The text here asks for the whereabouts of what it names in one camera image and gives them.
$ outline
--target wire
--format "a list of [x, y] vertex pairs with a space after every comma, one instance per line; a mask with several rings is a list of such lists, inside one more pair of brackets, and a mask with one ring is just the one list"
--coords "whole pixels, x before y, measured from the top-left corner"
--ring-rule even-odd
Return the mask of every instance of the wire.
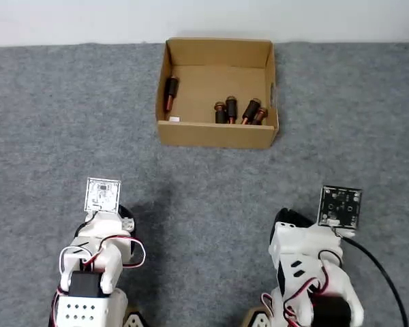
[[395, 285], [393, 281], [391, 280], [390, 276], [386, 272], [386, 270], [383, 268], [383, 266], [380, 264], [380, 262], [374, 257], [374, 255], [371, 254], [366, 248], [364, 248], [362, 245], [360, 245], [358, 242], [355, 240], [352, 240], [351, 238], [347, 238], [345, 236], [342, 236], [338, 234], [339, 237], [341, 237], [344, 241], [346, 241], [348, 244], [356, 247], [357, 249], [361, 250], [369, 259], [371, 259], [372, 262], [377, 266], [377, 268], [380, 270], [382, 273], [383, 277], [386, 279], [389, 287], [391, 288], [391, 291], [393, 291], [395, 300], [397, 301], [400, 313], [402, 315], [402, 320], [403, 320], [403, 326], [404, 327], [409, 327], [409, 322], [408, 322], [408, 316], [406, 315], [406, 310], [404, 309], [402, 299], [400, 298], [400, 295], [398, 294], [397, 289], [395, 288]]
[[[323, 286], [321, 286], [321, 284], [320, 284], [318, 287], [316, 287], [316, 290], [313, 291], [313, 293], [315, 293], [315, 294], [317, 294], [317, 295], [321, 295], [322, 293], [324, 293], [324, 292], [326, 291], [327, 287], [329, 286], [329, 274], [327, 273], [327, 270], [326, 270], [326, 268], [325, 268], [324, 266], [321, 267], [321, 270], [322, 270], [323, 273], [324, 273], [325, 281], [324, 281], [324, 285], [323, 285]], [[290, 318], [290, 317], [294, 317], [294, 318], [296, 319], [297, 317], [296, 317], [296, 315], [295, 315], [295, 312], [294, 312], [292, 309], [290, 309], [290, 307], [287, 307], [286, 304], [287, 304], [289, 301], [294, 300], [297, 296], [299, 296], [301, 293], [303, 293], [305, 290], [307, 290], [309, 287], [311, 287], [312, 284], [313, 284], [314, 282], [316, 282], [316, 281], [319, 282], [319, 280], [318, 280], [317, 277], [311, 277], [311, 278], [309, 278], [309, 279], [299, 288], [299, 290], [297, 290], [292, 296], [290, 296], [289, 298], [287, 298], [287, 299], [284, 301], [284, 305], [283, 305], [283, 307], [284, 307], [284, 318], [285, 318], [285, 320], [288, 322], [288, 324], [289, 324], [291, 327], [299, 327], [299, 325], [298, 325], [294, 320], [292, 320], [292, 319]]]
[[318, 252], [318, 259], [319, 260], [321, 260], [321, 253], [324, 253], [324, 252], [333, 254], [339, 260], [339, 267], [342, 268], [342, 259], [341, 259], [341, 257], [336, 252], [333, 252], [331, 250], [324, 249], [324, 250], [321, 250], [320, 252]]
[[74, 232], [74, 237], [77, 237], [79, 235], [80, 230], [89, 225], [89, 223], [91, 223], [94, 220], [96, 214], [98, 214], [98, 211], [94, 211], [93, 216], [88, 221], [81, 223], [79, 227], [77, 227], [77, 230]]
[[80, 245], [69, 245], [67, 247], [64, 247], [62, 249], [62, 251], [60, 252], [60, 254], [59, 254], [59, 272], [61, 273], [61, 275], [63, 274], [63, 256], [64, 256], [65, 252], [67, 250], [70, 250], [70, 249], [78, 249], [78, 250], [86, 252], [89, 255], [88, 260], [90, 260], [93, 257], [93, 254], [88, 249], [86, 249], [84, 247], [81, 247]]
[[131, 242], [134, 242], [134, 243], [141, 246], [142, 260], [137, 264], [123, 264], [124, 268], [138, 268], [138, 267], [141, 267], [144, 264], [147, 254], [145, 252], [144, 245], [140, 240], [138, 240], [136, 237], [133, 237], [133, 236], [111, 235], [111, 236], [107, 236], [107, 237], [102, 239], [97, 252], [92, 257], [90, 257], [86, 262], [83, 262], [83, 265], [88, 266], [89, 264], [92, 264], [95, 261], [95, 259], [98, 257], [98, 255], [103, 251], [103, 249], [104, 249], [103, 248], [103, 243], [106, 242], [107, 240], [111, 240], [111, 239], [114, 239], [114, 238], [123, 238], [123, 239], [126, 239], [126, 240], [130, 240]]
[[274, 310], [273, 310], [273, 297], [268, 294], [268, 293], [262, 293], [260, 295], [260, 301], [264, 305], [264, 307], [267, 309], [270, 317], [274, 317]]
[[63, 291], [61, 289], [61, 286], [58, 285], [55, 295], [53, 296], [53, 300], [52, 300], [52, 309], [51, 309], [51, 322], [52, 322], [52, 327], [57, 327], [56, 325], [56, 304], [57, 304], [57, 300], [61, 295], [68, 295], [67, 292]]

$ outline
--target gray carpet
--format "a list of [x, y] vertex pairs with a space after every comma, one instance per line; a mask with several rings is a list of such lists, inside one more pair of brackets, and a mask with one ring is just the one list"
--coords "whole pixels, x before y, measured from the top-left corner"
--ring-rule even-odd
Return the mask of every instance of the gray carpet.
[[[324, 183], [361, 187], [356, 240], [409, 315], [409, 44], [277, 44], [271, 149], [161, 146], [162, 45], [0, 48], [0, 326], [46, 326], [86, 178], [123, 181], [149, 254], [122, 287], [152, 327], [239, 326], [276, 285], [279, 208], [315, 216]], [[374, 265], [345, 246], [365, 326], [401, 326]]]

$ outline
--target white wall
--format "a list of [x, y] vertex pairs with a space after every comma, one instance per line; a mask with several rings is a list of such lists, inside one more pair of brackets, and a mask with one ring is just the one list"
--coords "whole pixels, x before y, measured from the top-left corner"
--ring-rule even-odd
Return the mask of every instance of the white wall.
[[409, 41], [409, 0], [0, 0], [0, 46], [172, 36]]

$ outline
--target open cardboard box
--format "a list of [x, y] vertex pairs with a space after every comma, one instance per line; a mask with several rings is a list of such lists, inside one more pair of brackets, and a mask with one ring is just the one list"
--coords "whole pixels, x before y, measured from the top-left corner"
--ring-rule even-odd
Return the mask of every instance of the open cardboard box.
[[[169, 114], [164, 112], [165, 83], [179, 78]], [[229, 95], [238, 100], [234, 125], [216, 124], [213, 109]], [[268, 109], [262, 125], [241, 125], [252, 98]], [[275, 105], [274, 49], [270, 41], [172, 38], [166, 42], [156, 99], [157, 130], [162, 144], [269, 148], [279, 129]]]

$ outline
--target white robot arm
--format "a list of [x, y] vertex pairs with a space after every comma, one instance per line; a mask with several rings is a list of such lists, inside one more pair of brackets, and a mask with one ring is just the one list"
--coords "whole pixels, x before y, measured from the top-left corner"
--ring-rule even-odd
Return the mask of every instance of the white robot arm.
[[[120, 181], [88, 179], [87, 217], [59, 256], [61, 280], [49, 326], [123, 326], [127, 297], [116, 285], [123, 268], [142, 266], [146, 253], [134, 237], [131, 212], [119, 205], [120, 186]], [[135, 244], [142, 259], [131, 264]]]
[[269, 298], [271, 326], [311, 326], [319, 316], [314, 311], [325, 305], [336, 315], [333, 319], [343, 320], [342, 326], [362, 326], [362, 305], [341, 268], [341, 238], [331, 228], [312, 223], [308, 227], [304, 219], [284, 208], [275, 220], [269, 253], [279, 287]]

